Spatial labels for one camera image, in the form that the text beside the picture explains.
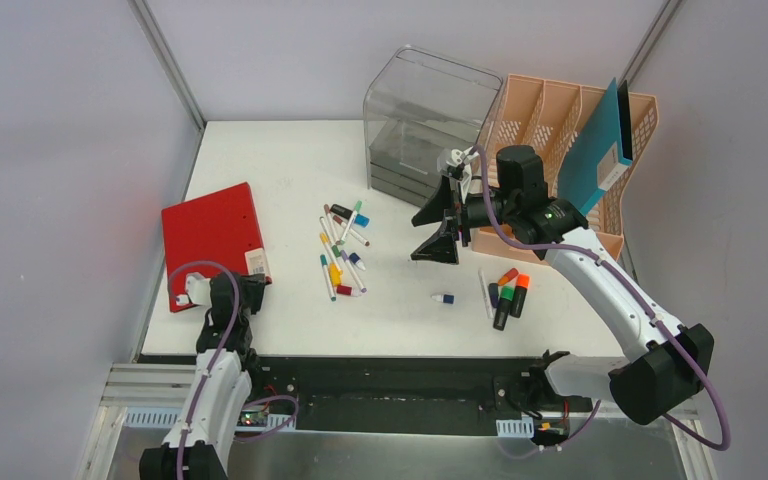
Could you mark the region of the red folder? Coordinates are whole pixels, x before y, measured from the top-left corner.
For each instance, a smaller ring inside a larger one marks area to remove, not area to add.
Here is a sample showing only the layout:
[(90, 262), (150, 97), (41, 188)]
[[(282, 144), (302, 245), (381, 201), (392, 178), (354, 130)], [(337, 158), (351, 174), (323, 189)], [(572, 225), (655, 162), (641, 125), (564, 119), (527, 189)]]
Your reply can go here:
[(272, 274), (249, 184), (241, 183), (161, 211), (168, 309), (177, 313), (193, 304), (186, 277), (211, 278), (220, 273), (209, 261), (243, 275)]

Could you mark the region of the blue black marker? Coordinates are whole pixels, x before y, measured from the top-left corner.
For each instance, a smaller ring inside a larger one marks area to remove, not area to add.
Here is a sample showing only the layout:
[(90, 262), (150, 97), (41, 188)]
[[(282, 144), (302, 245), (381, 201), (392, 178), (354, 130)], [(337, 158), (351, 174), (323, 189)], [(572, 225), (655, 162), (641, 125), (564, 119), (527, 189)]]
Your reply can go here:
[[(344, 207), (339, 204), (332, 204), (329, 207), (329, 211), (332, 214), (337, 215), (338, 217), (341, 217), (346, 220), (349, 220), (354, 212), (353, 209)], [(357, 213), (357, 215), (355, 216), (355, 224), (359, 225), (362, 228), (367, 227), (369, 225), (369, 222), (370, 222), (370, 219), (363, 214)]]

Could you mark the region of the clear grey drawer box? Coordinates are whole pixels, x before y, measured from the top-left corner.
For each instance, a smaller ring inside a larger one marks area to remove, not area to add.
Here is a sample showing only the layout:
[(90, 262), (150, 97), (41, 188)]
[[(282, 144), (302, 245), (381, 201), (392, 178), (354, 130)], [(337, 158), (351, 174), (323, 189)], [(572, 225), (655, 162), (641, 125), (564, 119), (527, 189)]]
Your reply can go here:
[(363, 101), (368, 187), (422, 206), (440, 181), (438, 157), (479, 141), (503, 84), (492, 70), (399, 48)]

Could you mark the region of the teal notebook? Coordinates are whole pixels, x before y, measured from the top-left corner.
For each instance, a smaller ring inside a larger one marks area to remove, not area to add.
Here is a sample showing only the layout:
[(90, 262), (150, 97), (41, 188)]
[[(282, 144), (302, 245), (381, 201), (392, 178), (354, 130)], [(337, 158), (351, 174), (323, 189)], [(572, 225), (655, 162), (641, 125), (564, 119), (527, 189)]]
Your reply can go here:
[(628, 83), (612, 81), (563, 159), (557, 194), (587, 215), (633, 161)]

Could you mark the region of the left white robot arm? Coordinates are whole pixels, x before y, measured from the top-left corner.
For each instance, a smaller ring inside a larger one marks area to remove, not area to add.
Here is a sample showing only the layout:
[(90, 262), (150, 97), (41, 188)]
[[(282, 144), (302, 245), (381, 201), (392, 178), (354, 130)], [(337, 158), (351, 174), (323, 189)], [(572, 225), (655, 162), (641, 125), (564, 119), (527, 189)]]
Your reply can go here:
[(228, 457), (243, 405), (257, 402), (265, 378), (255, 371), (251, 316), (271, 278), (262, 273), (186, 275), (177, 307), (204, 306), (196, 340), (196, 370), (180, 414), (161, 445), (143, 451), (141, 479), (226, 479)]

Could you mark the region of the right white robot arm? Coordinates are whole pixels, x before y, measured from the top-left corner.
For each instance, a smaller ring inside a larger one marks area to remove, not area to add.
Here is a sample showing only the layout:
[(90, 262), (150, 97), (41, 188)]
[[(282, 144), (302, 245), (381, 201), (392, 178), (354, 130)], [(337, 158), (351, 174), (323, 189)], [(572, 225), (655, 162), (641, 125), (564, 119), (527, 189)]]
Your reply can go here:
[(479, 194), (470, 191), (474, 161), (486, 161), (478, 146), (445, 149), (438, 156), (440, 183), (411, 222), (439, 228), (412, 259), (456, 265), (471, 230), (492, 227), (503, 242), (534, 252), (569, 281), (623, 352), (619, 360), (604, 361), (551, 355), (527, 384), (533, 405), (550, 410), (567, 396), (608, 400), (647, 425), (706, 388), (712, 334), (701, 324), (684, 325), (634, 283), (584, 215), (550, 195), (542, 159), (532, 147), (502, 148), (496, 155), (498, 184)]

